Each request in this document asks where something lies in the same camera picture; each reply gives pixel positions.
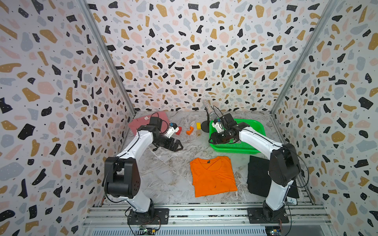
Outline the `orange t-shirt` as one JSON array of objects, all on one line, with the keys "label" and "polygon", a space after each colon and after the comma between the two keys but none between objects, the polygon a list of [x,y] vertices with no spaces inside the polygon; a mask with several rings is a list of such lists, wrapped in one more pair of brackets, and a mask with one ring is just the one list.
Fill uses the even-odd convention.
[{"label": "orange t-shirt", "polygon": [[231,160],[227,156],[208,160],[196,158],[190,162],[190,167],[197,198],[238,190]]}]

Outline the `black t-shirt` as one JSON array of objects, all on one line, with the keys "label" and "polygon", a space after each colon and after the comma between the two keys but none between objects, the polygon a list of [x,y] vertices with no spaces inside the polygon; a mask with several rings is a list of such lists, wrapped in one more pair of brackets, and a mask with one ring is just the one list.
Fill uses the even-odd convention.
[{"label": "black t-shirt", "polygon": [[267,197],[272,184],[288,187],[300,173],[298,159],[274,156],[271,160],[250,156],[247,185],[250,193]]}]

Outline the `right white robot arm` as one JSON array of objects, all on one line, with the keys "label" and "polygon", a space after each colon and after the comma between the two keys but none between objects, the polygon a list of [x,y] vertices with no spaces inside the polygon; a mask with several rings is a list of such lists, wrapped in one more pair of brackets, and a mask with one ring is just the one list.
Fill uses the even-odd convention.
[{"label": "right white robot arm", "polygon": [[273,141],[255,131],[247,123],[230,122],[222,124],[215,120],[211,126],[216,129],[210,135],[209,143],[213,145],[227,144],[230,140],[244,142],[269,159],[268,175],[271,178],[270,189],[263,202],[262,217],[268,222],[278,219],[284,212],[284,200],[301,172],[295,147]]}]

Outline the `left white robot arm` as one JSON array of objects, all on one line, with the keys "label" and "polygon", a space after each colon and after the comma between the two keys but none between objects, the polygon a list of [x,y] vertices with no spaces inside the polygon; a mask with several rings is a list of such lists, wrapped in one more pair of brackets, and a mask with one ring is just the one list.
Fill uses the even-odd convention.
[{"label": "left white robot arm", "polygon": [[175,123],[170,123],[164,134],[160,133],[156,124],[143,125],[137,129],[136,136],[123,151],[105,160],[104,192],[106,196],[110,195],[118,199],[111,202],[126,201],[133,208],[134,213],[154,215],[153,200],[146,197],[140,190],[141,178],[137,160],[150,145],[163,147],[173,152],[182,150],[180,140],[172,138],[172,135],[178,131],[180,129]]}]

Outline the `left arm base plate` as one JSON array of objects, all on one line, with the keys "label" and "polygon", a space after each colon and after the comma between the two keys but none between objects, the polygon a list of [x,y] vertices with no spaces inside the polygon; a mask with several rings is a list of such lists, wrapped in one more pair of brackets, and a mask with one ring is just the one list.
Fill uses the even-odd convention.
[{"label": "left arm base plate", "polygon": [[167,225],[169,220],[168,208],[156,208],[145,213],[130,210],[128,216],[129,225]]}]

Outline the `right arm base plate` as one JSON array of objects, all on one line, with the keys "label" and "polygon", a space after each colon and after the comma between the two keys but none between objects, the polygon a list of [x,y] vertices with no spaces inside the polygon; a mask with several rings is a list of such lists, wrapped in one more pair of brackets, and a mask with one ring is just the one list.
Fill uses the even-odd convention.
[{"label": "right arm base plate", "polygon": [[247,208],[247,215],[250,224],[278,224],[289,223],[284,207],[272,211],[269,207]]}]

